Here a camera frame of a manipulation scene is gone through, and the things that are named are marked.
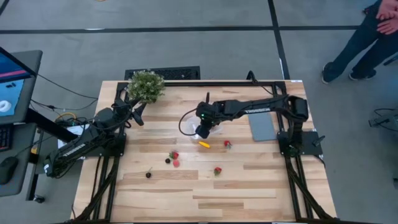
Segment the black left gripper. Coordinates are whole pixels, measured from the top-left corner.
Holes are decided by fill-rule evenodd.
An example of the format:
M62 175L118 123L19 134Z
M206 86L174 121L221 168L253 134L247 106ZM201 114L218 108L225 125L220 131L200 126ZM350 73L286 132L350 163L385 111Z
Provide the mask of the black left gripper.
M142 120L142 113L147 105L147 103L142 103L140 107L132 112L132 108L137 104L137 100L122 100L117 99L113 103L113 118L116 120L125 120L130 118L132 114L132 118L139 126L144 125L144 121Z

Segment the clear plastic tupperware container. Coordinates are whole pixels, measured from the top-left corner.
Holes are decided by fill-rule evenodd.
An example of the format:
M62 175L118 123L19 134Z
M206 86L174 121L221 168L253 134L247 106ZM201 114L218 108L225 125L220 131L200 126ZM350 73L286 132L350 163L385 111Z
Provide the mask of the clear plastic tupperware container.
M193 134L199 125L200 125L200 119L196 116L190 116L183 125L182 130L187 134ZM217 125L209 130L208 137L220 134L222 130L223 126Z

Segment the grey tupperware lid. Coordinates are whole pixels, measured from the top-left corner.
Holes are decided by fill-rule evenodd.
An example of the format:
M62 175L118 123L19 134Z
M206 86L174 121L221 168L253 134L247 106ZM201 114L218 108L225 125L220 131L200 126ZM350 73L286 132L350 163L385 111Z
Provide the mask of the grey tupperware lid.
M255 142L276 140L272 117L269 113L249 114L248 120Z

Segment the green potted plant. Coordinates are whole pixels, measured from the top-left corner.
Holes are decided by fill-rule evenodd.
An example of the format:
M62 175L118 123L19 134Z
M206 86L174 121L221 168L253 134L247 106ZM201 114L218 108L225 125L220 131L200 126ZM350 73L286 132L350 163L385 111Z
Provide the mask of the green potted plant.
M164 95L164 78L153 71L139 70L133 73L128 85L127 93L130 99L140 100L141 103L155 103Z

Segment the black floor vent grille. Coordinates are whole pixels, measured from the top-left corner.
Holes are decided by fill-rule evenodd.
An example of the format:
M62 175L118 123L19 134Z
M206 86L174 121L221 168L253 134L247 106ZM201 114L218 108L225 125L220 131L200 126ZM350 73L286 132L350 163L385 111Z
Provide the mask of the black floor vent grille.
M124 79L131 79L133 74L138 71L154 72L162 76L165 80L200 80L200 67L167 67L167 68L140 68L126 70Z

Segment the white paper sheet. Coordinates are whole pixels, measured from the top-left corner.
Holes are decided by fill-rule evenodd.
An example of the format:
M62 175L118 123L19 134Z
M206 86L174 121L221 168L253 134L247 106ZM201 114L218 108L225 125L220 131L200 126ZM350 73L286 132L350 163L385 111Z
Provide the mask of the white paper sheet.
M72 134L75 134L78 137L80 137L89 127L90 127L89 124L81 124L81 125L68 127L67 130L70 131ZM66 144L67 143L65 141L62 141L60 139L57 140L58 149L61 149ZM84 161L85 159L86 159L86 156L81 156L78 159L73 159L72 162L79 161L79 160ZM63 157L55 156L54 162L55 162L56 166L63 166Z

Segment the computer monitor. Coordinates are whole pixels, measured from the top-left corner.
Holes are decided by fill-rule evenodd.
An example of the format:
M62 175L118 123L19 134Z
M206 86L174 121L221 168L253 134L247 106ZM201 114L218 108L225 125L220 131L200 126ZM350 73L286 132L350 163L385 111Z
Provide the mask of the computer monitor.
M0 47L0 125L38 123L29 108L43 51L9 53Z

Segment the grey side desk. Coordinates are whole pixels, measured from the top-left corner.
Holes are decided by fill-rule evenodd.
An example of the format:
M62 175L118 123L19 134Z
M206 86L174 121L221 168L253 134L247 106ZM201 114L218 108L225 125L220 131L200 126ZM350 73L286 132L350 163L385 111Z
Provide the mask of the grey side desk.
M35 124L14 126L10 150L0 152L0 162L11 156L17 157L19 160L12 179L5 185L0 185L0 197L17 195L21 192L27 165L30 162L30 149L34 143L36 129Z

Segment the black keyboard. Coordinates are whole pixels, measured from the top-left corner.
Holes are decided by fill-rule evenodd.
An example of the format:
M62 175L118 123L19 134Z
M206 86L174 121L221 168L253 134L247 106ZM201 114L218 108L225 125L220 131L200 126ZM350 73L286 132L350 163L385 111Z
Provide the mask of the black keyboard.
M0 125L0 152L10 150L13 130L13 124Z

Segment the black computer mouse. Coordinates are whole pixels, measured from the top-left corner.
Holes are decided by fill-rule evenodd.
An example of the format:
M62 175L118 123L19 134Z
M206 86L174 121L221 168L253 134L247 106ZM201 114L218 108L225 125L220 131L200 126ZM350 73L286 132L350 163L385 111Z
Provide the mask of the black computer mouse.
M0 185L8 183L13 176L13 173L18 165L17 157L7 157L0 162Z

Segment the person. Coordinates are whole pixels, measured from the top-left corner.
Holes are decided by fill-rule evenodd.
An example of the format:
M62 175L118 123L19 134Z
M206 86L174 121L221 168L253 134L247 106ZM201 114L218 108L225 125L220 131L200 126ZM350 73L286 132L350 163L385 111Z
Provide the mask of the person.
M377 31L377 25L385 20L376 19L381 0L377 0L366 14L358 29L340 54L322 68L322 82L328 84L337 79L350 61L364 49L369 50L352 68L349 78L354 81L369 80L376 75L376 67L398 52L398 31L385 35Z

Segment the person's hand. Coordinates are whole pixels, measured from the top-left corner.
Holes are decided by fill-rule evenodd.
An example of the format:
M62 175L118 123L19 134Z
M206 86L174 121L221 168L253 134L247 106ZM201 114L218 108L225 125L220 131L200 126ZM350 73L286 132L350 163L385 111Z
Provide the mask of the person's hand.
M376 19L398 18L398 0L381 0Z
M385 34L385 35L390 35L398 31L398 19L393 18L393 19L388 19L386 21L383 21L377 25L377 31Z

